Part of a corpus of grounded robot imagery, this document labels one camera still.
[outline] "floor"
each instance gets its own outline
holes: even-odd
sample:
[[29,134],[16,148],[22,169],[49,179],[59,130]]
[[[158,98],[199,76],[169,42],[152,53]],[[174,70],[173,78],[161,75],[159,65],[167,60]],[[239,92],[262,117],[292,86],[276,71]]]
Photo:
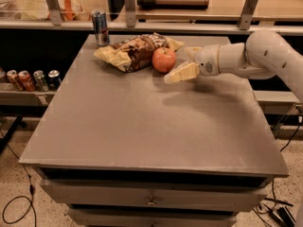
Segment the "floor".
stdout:
[[[39,118],[25,118],[26,126],[19,127],[9,141],[10,148],[17,156],[22,154],[23,149],[39,123]],[[279,138],[276,140],[277,146],[282,148],[291,138],[295,127],[285,126],[279,132]],[[2,127],[2,133],[6,133],[6,125]],[[290,169],[290,176],[286,179],[275,180],[276,198],[282,201],[288,201],[294,206],[289,207],[291,213],[296,218],[303,197],[303,129],[298,131],[291,144],[282,152],[283,157]],[[40,176],[32,168],[27,169],[31,175],[31,181],[34,186],[33,206],[37,216],[38,227],[82,227],[77,225],[69,216],[67,216],[67,207],[64,204],[58,204],[50,199],[39,186]],[[271,186],[268,185],[268,197],[272,198]],[[18,164],[18,159],[12,154],[8,147],[5,147],[0,155],[0,213],[6,204],[17,196],[27,196],[29,194],[29,181],[25,170]],[[28,201],[18,199],[10,204],[5,211],[6,222],[13,222],[27,211]],[[258,226],[279,226],[268,215],[262,215],[270,225],[266,225],[252,211],[250,213],[240,213],[237,215],[237,223],[234,227],[258,227]],[[34,225],[34,213],[32,210],[19,222],[7,224],[0,218],[0,227],[31,227]]]

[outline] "red apple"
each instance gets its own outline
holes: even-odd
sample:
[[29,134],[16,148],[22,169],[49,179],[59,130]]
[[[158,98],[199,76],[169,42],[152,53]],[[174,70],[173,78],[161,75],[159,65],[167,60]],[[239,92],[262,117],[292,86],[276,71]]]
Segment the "red apple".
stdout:
[[169,72],[175,63],[176,53],[169,48],[157,48],[152,54],[152,66],[158,72]]

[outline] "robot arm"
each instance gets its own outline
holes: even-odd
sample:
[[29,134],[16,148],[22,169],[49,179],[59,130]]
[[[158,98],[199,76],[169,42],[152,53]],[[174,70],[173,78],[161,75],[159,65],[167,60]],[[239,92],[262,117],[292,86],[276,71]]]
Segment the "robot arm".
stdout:
[[182,63],[165,75],[170,84],[193,79],[199,74],[231,73],[246,79],[268,79],[277,75],[303,102],[303,56],[271,30],[256,31],[246,44],[187,48],[193,62]]

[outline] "red can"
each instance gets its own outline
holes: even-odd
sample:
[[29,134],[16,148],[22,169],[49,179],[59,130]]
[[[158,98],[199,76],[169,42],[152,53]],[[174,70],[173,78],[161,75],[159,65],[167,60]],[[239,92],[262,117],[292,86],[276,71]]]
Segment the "red can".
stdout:
[[28,71],[19,72],[18,77],[27,91],[32,92],[36,89],[36,84]]
[[19,80],[18,73],[15,70],[10,70],[7,72],[7,78],[13,87],[19,91],[23,91],[24,87],[21,81]]

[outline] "aluminum can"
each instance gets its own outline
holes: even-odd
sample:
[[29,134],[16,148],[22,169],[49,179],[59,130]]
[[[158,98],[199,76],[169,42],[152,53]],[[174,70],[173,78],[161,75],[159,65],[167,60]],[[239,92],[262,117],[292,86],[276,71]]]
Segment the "aluminum can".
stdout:
[[58,89],[62,82],[60,72],[57,70],[52,70],[48,73],[48,78],[50,86],[52,86],[54,89]]
[[27,91],[32,92],[36,89],[36,84],[28,71],[19,72],[18,77]]
[[41,91],[46,92],[49,90],[48,84],[47,84],[47,81],[45,78],[45,73],[42,70],[35,71],[33,76],[37,82],[38,88]]
[[7,78],[15,89],[17,89],[18,91],[23,91],[24,90],[24,86],[21,83],[21,81],[19,80],[18,73],[17,73],[16,70],[8,71],[7,72]]
[[0,70],[0,82],[9,82],[5,71]]
[[91,11],[93,27],[98,46],[106,46],[110,43],[105,11],[94,9]]

